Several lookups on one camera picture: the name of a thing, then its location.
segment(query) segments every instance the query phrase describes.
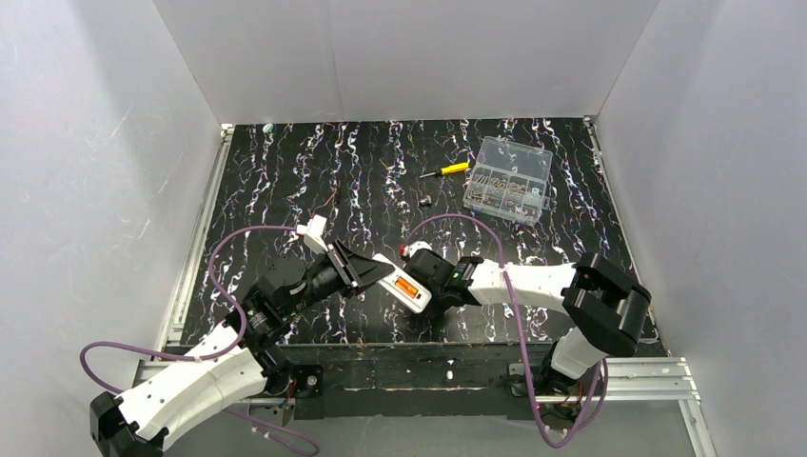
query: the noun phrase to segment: black marble surface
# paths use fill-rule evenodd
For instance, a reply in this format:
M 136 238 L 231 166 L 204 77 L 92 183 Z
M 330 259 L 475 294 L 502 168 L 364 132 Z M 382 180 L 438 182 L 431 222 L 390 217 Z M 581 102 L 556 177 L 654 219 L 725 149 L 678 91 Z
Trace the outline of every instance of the black marble surface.
M 251 225 L 305 224 L 312 213 L 328 218 L 325 240 L 339 238 L 367 255 L 397 259 L 402 240 L 423 219 L 462 206 L 467 174 L 418 176 L 446 165 L 475 160 L 482 139 L 495 136 L 553 153 L 545 210 L 534 227 L 514 227 L 479 216 L 502 238 L 509 261 L 527 265 L 574 262 L 587 251 L 603 253 L 621 268 L 633 266 L 600 163 L 581 119 L 503 119 L 238 126 L 187 313 L 183 344 L 194 345 L 228 312 L 207 281 L 207 261 L 219 240 Z M 335 198 L 323 204 L 337 189 Z M 430 195 L 434 205 L 418 208 Z M 421 239 L 450 261 L 460 255 L 495 257 L 493 242 L 473 224 L 443 220 Z M 226 248 L 217 270 L 241 298 L 271 258 L 291 252 L 312 260 L 291 234 L 251 232 Z M 530 341 L 551 341 L 571 327 L 568 317 L 524 308 Z M 664 353 L 647 320 L 642 353 Z M 309 309 L 285 343 L 427 343 L 518 341 L 511 307 L 451 309 L 441 321 L 408 312 L 382 288 L 352 300 L 332 298 Z

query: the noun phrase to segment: white backdrop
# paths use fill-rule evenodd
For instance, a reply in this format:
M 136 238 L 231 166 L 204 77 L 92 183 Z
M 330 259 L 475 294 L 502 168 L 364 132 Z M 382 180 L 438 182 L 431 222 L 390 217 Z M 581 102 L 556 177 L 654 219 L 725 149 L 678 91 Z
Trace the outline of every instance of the white backdrop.
M 219 128 L 150 1 L 0 3 L 0 453 L 99 455 L 79 350 L 154 347 Z
M 804 2 L 662 0 L 598 121 L 718 455 L 807 446 L 805 23 Z
M 155 0 L 220 122 L 600 112 L 659 0 Z

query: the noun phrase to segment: screwdriver handle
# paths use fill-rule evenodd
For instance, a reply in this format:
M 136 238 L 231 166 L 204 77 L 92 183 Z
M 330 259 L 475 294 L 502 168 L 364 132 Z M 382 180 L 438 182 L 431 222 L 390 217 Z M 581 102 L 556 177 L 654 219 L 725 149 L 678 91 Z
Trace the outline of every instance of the screwdriver handle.
M 468 163 L 462 162 L 461 164 L 454 164 L 440 169 L 440 174 L 445 176 L 446 174 L 457 173 L 460 171 L 465 171 L 467 169 L 468 169 Z

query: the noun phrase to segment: yellow screwdriver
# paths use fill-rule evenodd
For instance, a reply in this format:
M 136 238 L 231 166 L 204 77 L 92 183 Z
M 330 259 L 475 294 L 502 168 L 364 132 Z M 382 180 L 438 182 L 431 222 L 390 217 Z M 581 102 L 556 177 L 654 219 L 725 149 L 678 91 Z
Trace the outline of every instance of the yellow screwdriver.
M 449 165 L 448 167 L 443 167 L 439 171 L 435 171 L 433 173 L 427 173 L 421 176 L 421 178 L 427 178 L 429 176 L 445 176 L 446 174 L 459 173 L 460 171 L 465 171 L 467 169 L 468 169 L 468 163 L 462 162 L 461 164 L 454 164 Z

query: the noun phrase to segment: purple cable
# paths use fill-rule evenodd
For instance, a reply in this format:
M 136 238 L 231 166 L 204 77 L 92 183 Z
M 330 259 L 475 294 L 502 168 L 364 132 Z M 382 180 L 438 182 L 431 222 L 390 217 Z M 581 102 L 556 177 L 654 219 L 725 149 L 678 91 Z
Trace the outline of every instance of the purple cable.
M 429 217 L 428 219 L 418 224 L 414 229 L 412 229 L 412 231 L 409 233 L 409 236 L 406 237 L 404 244 L 406 246 L 411 244 L 412 239 L 415 237 L 415 234 L 418 232 L 418 230 L 422 229 L 423 226 L 425 226 L 426 224 L 429 224 L 434 221 L 439 221 L 441 219 L 446 219 L 449 217 L 465 219 L 475 224 L 478 228 L 484 229 L 485 231 L 490 233 L 490 235 L 496 241 L 496 246 L 499 250 L 499 267 L 504 268 L 504 248 L 502 247 L 502 240 L 499 239 L 499 236 L 496 235 L 493 229 L 488 227 L 485 223 L 483 223 L 479 219 L 466 216 L 464 214 L 440 214 L 437 216 Z M 524 332 L 524 327 L 522 324 L 522 312 L 519 309 L 519 301 L 516 298 L 515 290 L 513 290 L 513 284 L 510 281 L 510 275 L 507 273 L 506 270 L 504 271 L 503 277 L 504 277 L 504 283 L 507 284 L 507 293 L 510 295 L 510 303 L 513 305 L 513 308 L 516 313 L 516 324 L 519 327 L 519 335 L 521 336 L 519 338 L 519 346 L 521 347 L 522 350 L 522 360 L 524 362 L 524 376 L 526 378 L 525 382 L 527 384 L 527 392 L 529 395 L 530 407 L 532 408 L 532 414 L 533 417 L 535 418 L 536 425 L 538 426 L 538 432 L 541 434 L 541 437 L 543 438 L 544 442 L 546 442 L 546 444 L 548 444 L 550 447 L 557 449 L 565 446 L 572 439 L 575 433 L 578 432 L 578 430 L 591 424 L 594 418 L 597 417 L 597 414 L 600 412 L 600 409 L 602 408 L 602 399 L 605 397 L 605 391 L 608 388 L 608 366 L 605 363 L 604 359 L 597 362 L 596 369 L 594 371 L 594 378 L 592 379 L 591 387 L 589 388 L 588 394 L 585 397 L 585 402 L 582 405 L 581 413 L 578 416 L 578 419 L 568 430 L 566 436 L 564 436 L 560 441 L 558 442 L 551 441 L 549 438 L 549 434 L 546 431 L 546 426 L 543 423 L 543 419 L 541 418 L 539 406 L 535 398 L 535 387 L 533 386 L 532 371 L 530 370 L 529 353 L 527 351 L 527 343 L 526 343 L 526 333 Z M 594 412 L 591 414 L 591 417 L 582 421 L 581 417 L 585 416 L 585 413 L 588 411 L 588 407 L 591 404 L 591 399 L 594 397 L 594 390 L 597 386 L 598 380 L 600 379 L 600 368 L 603 366 L 605 369 L 604 372 L 605 374 L 602 383 L 602 395 L 600 397 L 600 401 L 597 403 L 597 407 L 594 408 Z
M 222 248 L 230 240 L 232 240 L 233 238 L 235 238 L 236 236 L 238 236 L 238 235 L 240 235 L 242 233 L 247 233 L 248 231 L 260 231 L 260 230 L 294 231 L 294 228 L 292 228 L 292 227 L 283 227 L 283 226 L 250 226 L 250 227 L 240 228 L 238 230 L 235 230 L 232 233 L 230 233 L 228 236 L 226 236 L 222 241 L 220 241 L 218 245 L 216 245 L 216 247 L 213 249 L 213 252 L 210 254 L 210 261 L 207 264 L 207 277 L 210 278 L 210 282 L 213 284 L 213 287 L 216 290 L 218 290 L 222 295 L 224 295 L 226 300 L 228 302 L 230 302 L 230 304 L 233 305 L 235 310 L 238 312 L 238 316 L 241 319 L 242 323 L 246 322 L 246 315 L 244 314 L 244 309 L 241 308 L 241 305 L 239 305 L 238 300 L 236 300 L 235 297 L 230 295 L 229 292 L 227 292 L 227 290 L 224 288 L 224 286 L 222 286 L 222 283 L 219 282 L 218 278 L 216 278 L 216 271 L 215 271 L 215 267 L 213 266 L 214 265 L 213 263 L 215 262 L 216 257 L 219 256 L 219 252 L 222 250 Z M 208 355 L 203 355 L 203 356 L 199 357 L 198 360 L 215 359 L 216 357 L 219 357 L 221 355 L 224 355 L 224 354 L 230 352 L 233 348 L 238 346 L 238 344 L 244 338 L 245 331 L 246 331 L 246 326 L 241 325 L 241 327 L 238 330 L 238 335 L 235 337 L 233 342 L 230 343 L 229 346 L 227 346 L 226 348 L 224 348 L 222 350 L 219 350 L 218 352 L 213 352 L 213 353 L 210 353 Z M 87 374 L 87 376 L 89 376 L 89 379 L 91 379 L 92 381 L 95 382 L 95 384 L 105 388 L 106 390 L 109 390 L 112 393 L 116 393 L 116 394 L 119 394 L 119 393 L 121 393 L 123 391 L 121 389 L 119 389 L 118 387 L 115 387 L 115 386 L 107 383 L 103 379 L 99 378 L 92 371 L 92 369 L 89 367 L 89 364 L 87 363 L 87 353 L 89 352 L 90 349 L 93 349 L 93 348 L 116 348 L 116 349 L 126 350 L 128 352 L 135 352 L 135 353 L 138 353 L 138 354 L 148 355 L 148 356 L 151 356 L 151 357 L 160 357 L 162 359 L 179 361 L 179 362 L 195 362 L 197 360 L 195 357 L 191 357 L 191 356 L 188 356 L 188 355 L 169 354 L 167 352 L 160 352 L 159 350 L 138 348 L 138 347 L 133 346 L 133 345 L 127 345 L 125 343 L 117 343 L 117 342 L 114 342 L 114 341 L 96 341 L 94 343 L 90 343 L 90 344 L 84 346 L 84 348 L 82 348 L 81 352 L 79 353 L 79 362 L 81 363 L 81 368 L 84 370 L 84 372 Z M 292 445 L 288 441 L 284 440 L 283 438 L 278 437 L 275 434 L 270 434 L 272 439 L 274 439 L 278 443 L 282 444 L 283 446 L 288 447 L 289 449 L 293 450 L 294 452 L 297 452 L 300 455 L 310 457 L 310 456 L 317 455 L 320 452 L 320 446 L 317 444 L 317 442 L 314 441 L 313 438 L 311 438 L 309 436 L 306 436 L 303 433 L 300 433 L 299 431 L 291 430 L 291 429 L 285 428 L 285 427 L 276 426 L 274 424 L 268 423 L 266 421 L 263 421 L 261 419 L 252 417 L 252 416 L 250 416 L 248 414 L 244 414 L 241 411 L 236 411 L 236 410 L 231 409 L 231 408 L 225 408 L 225 411 L 230 413 L 230 414 L 233 414 L 235 416 L 241 417 L 243 419 L 247 419 L 248 421 L 251 421 L 251 422 L 254 422 L 254 423 L 257 423 L 257 424 L 261 424 L 261 425 L 264 425 L 266 427 L 274 428 L 274 429 L 276 429 L 278 431 L 281 431 L 283 433 L 288 433 L 288 434 L 297 436 L 297 437 L 307 441 L 308 443 L 310 443 L 316 449 L 316 450 L 314 450 L 314 452 L 308 452 L 306 450 L 303 450 L 303 449 L 301 449 L 299 447 L 296 447 L 296 446 Z
M 259 428 L 259 430 L 262 433 L 267 433 L 268 432 L 269 433 L 269 438 L 277 441 L 278 443 L 282 444 L 285 447 L 288 447 L 289 449 L 293 450 L 294 452 L 297 452 L 300 455 L 304 455 L 305 457 L 313 457 L 314 455 L 317 455 L 317 454 L 320 453 L 320 445 L 316 441 L 314 441 L 314 439 L 311 438 L 310 436 L 307 436 L 307 435 L 305 435 L 305 434 L 303 434 L 303 433 L 301 433 L 301 432 L 299 432 L 297 430 L 291 430 L 291 429 L 288 429 L 288 428 L 284 428 L 284 427 L 278 426 L 276 424 L 272 424 L 271 422 L 267 422 L 267 421 L 265 421 L 263 419 L 259 419 L 259 418 L 255 417 L 255 416 L 250 416 L 249 414 L 247 414 L 245 412 L 241 412 L 238 409 L 235 409 L 234 407 L 225 408 L 225 411 L 232 414 L 233 416 L 240 417 L 240 418 L 242 418 L 244 420 L 247 420 L 247 421 L 249 421 L 251 423 L 260 424 L 260 425 L 262 425 L 264 427 L 272 428 L 272 429 L 280 431 L 282 433 L 288 433 L 289 435 L 294 435 L 294 436 L 300 438 L 301 440 L 309 443 L 310 445 L 312 445 L 314 447 L 313 452 L 312 451 L 307 451 L 305 449 L 302 449 L 300 447 L 292 445 L 286 439 L 281 438 L 280 436 L 269 432 L 265 428 L 264 429 Z

